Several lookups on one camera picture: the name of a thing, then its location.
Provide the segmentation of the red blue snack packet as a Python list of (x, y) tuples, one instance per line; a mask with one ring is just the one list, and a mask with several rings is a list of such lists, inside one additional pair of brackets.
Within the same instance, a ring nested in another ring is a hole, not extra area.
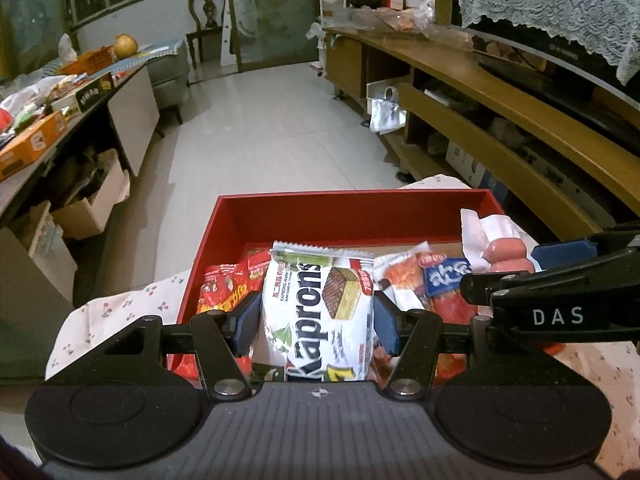
[(472, 271), (469, 261), (430, 251), (419, 262), (424, 274), (426, 310), (439, 315), (444, 323), (469, 325), (482, 312), (465, 301), (460, 292), (462, 278)]

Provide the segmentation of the pink sausages vacuum pack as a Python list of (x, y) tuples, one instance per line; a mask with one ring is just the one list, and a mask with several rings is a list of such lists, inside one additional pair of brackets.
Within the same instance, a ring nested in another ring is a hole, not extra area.
[(536, 240), (505, 214), (480, 218), (476, 211), (460, 211), (462, 252), (474, 272), (538, 272), (533, 258)]

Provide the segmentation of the white noodle snack bag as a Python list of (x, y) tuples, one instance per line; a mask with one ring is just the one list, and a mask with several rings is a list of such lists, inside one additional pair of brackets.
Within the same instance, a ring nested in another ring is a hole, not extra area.
[(373, 260), (373, 279), (401, 311), (426, 310), (423, 268), (419, 258), (431, 247), (422, 242), (404, 252), (377, 256)]

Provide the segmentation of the red gummy candy bag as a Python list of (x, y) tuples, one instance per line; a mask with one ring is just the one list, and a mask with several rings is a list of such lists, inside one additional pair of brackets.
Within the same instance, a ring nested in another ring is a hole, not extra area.
[(260, 292), (270, 263), (270, 252), (254, 252), (237, 263), (208, 266), (198, 289), (195, 307), (186, 312), (181, 323), (210, 310), (232, 312), (249, 292)]

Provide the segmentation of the white Kaprons wafer packet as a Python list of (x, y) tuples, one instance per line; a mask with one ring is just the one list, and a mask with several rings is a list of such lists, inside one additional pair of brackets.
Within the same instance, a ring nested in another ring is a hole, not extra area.
[(373, 349), (373, 256), (275, 242), (252, 359), (286, 380), (361, 382)]

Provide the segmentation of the cherry print tablecloth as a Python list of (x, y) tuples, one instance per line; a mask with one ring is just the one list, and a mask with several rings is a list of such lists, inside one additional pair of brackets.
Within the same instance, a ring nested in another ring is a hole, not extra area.
[(142, 316), (158, 315), (164, 324), (175, 324), (189, 275), (183, 271), (140, 289), (90, 300), (73, 310), (56, 335), (44, 378), (51, 378)]

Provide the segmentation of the red cardboard box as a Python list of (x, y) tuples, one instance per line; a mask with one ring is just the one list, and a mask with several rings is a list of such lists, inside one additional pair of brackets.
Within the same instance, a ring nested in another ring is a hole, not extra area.
[[(428, 240), (461, 240), (460, 209), (480, 216), (501, 214), (489, 191), (400, 190), (341, 191), (222, 196), (196, 252), (184, 292), (180, 321), (195, 312), (208, 266), (235, 263), (252, 249), (270, 248), (275, 240), (329, 247), (413, 245)], [(235, 401), (250, 395), (250, 385), (236, 366), (215, 315), (204, 314), (202, 350), (196, 348), (201, 381), (213, 400)], [(418, 318), (410, 337), (416, 349), (406, 350), (390, 375), (384, 393), (397, 400), (423, 399), (435, 370), (435, 315)]]

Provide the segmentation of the long wooden tv bench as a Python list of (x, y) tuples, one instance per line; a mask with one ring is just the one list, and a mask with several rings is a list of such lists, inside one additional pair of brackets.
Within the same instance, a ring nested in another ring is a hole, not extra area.
[(540, 240), (569, 240), (639, 220), (639, 159), (562, 110), (491, 74), (473, 53), (409, 35), (331, 27), (326, 68), (356, 101), (393, 82), (419, 156), (439, 133), (506, 188), (504, 210)]

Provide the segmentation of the silver plastic bag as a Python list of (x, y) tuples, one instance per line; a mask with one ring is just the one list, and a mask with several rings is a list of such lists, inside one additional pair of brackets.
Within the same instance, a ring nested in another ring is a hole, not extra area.
[(393, 84), (369, 84), (367, 107), (372, 132), (386, 134), (405, 127), (407, 112), (400, 106), (399, 91)]

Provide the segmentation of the open cardboard carton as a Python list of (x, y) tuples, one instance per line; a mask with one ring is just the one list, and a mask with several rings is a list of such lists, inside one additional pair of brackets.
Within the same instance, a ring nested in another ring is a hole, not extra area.
[(94, 178), (68, 205), (51, 212), (67, 238), (84, 240), (103, 233), (114, 206), (129, 197), (129, 172), (122, 168), (117, 152), (103, 152), (96, 162)]

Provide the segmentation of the dark side table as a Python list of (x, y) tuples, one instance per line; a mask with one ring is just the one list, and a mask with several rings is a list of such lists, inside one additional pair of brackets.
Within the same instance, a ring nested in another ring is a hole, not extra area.
[(1, 185), (1, 382), (37, 385), (76, 284), (96, 281), (96, 235), (63, 235), (52, 211), (93, 178), (98, 155), (115, 150), (129, 177), (141, 168), (158, 122), (149, 71), (128, 70), (96, 105), (74, 118), (34, 168)]

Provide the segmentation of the orange cardboard box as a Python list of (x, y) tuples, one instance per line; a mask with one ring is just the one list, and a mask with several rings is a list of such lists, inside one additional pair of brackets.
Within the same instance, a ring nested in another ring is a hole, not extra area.
[(66, 119), (57, 110), (18, 134), (0, 152), (0, 180), (6, 180), (40, 159), (65, 131)]

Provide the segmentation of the grey sofa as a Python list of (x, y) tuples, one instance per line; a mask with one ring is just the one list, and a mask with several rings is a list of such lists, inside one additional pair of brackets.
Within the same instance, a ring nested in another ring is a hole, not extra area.
[(168, 47), (165, 55), (153, 58), (146, 67), (149, 70), (152, 89), (157, 107), (174, 114), (182, 124), (181, 107), (189, 87), (189, 59), (186, 44), (182, 39), (156, 44)]

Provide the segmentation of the black snack box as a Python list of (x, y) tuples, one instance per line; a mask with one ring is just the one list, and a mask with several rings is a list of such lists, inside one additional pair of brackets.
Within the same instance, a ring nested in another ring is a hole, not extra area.
[(115, 85), (111, 73), (105, 73), (99, 77), (88, 80), (81, 87), (78, 87), (74, 93), (77, 107), (81, 113), (85, 113), (114, 88)]

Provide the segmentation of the round yellow pomelo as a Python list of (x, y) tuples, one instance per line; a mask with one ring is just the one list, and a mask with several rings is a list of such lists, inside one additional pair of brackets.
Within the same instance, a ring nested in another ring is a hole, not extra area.
[(131, 58), (135, 55), (139, 50), (139, 46), (133, 36), (120, 34), (115, 38), (113, 50), (118, 60), (124, 60), (125, 58)]

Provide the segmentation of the dark wooden chair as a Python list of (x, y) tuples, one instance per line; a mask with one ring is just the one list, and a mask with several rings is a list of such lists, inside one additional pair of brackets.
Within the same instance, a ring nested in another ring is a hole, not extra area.
[(224, 7), (226, 0), (188, 0), (188, 11), (195, 24), (194, 32), (186, 34), (191, 65), (195, 68), (199, 58), (204, 61), (203, 39), (210, 35), (221, 34), (224, 28)]

